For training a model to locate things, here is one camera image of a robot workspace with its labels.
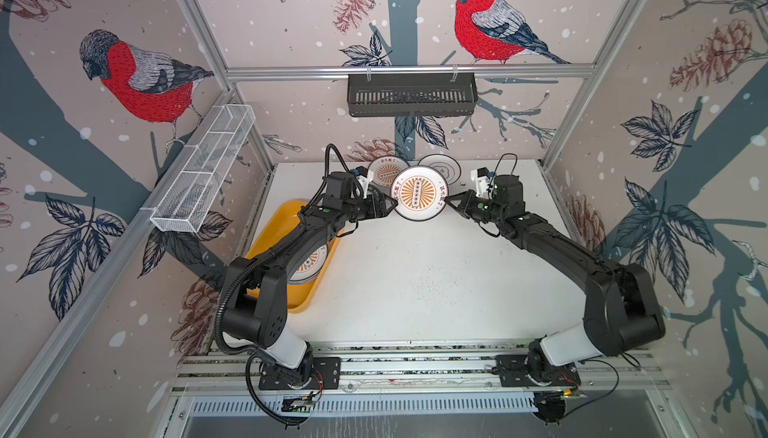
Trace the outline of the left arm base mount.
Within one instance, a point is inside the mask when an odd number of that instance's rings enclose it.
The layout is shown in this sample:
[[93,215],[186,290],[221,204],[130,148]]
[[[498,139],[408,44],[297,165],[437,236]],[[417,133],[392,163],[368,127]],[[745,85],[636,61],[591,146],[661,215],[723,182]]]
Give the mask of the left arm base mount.
[[338,357],[305,357],[296,369],[268,364],[260,372],[260,391],[337,390],[341,375]]

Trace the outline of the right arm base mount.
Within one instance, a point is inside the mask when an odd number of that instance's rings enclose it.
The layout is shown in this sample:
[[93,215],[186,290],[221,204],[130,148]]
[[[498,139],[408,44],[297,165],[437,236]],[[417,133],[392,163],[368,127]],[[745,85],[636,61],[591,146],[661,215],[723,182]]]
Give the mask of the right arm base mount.
[[554,366],[539,355],[505,354],[495,357],[492,373],[499,377],[505,388],[581,386],[576,366],[571,363]]

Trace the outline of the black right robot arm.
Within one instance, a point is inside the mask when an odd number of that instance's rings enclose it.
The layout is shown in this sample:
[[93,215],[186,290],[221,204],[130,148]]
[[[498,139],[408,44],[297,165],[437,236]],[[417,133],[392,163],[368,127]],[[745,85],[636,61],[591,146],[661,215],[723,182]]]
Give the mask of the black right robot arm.
[[448,197],[446,204],[465,219],[494,225],[499,237],[543,259],[584,293],[579,324],[530,343],[531,371],[617,356],[665,336],[650,273],[640,265],[600,256],[528,211],[517,176],[495,177],[486,197],[466,191]]

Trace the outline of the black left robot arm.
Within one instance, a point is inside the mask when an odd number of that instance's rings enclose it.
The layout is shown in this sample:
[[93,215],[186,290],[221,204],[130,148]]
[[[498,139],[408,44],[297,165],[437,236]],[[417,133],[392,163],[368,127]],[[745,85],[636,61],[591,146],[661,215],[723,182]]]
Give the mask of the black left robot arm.
[[287,236],[253,259],[230,264],[213,318],[219,350],[299,368],[310,355],[310,345],[287,325],[288,279],[319,248],[346,236],[347,224],[385,218],[396,207],[395,199],[368,190],[357,171],[325,177]]

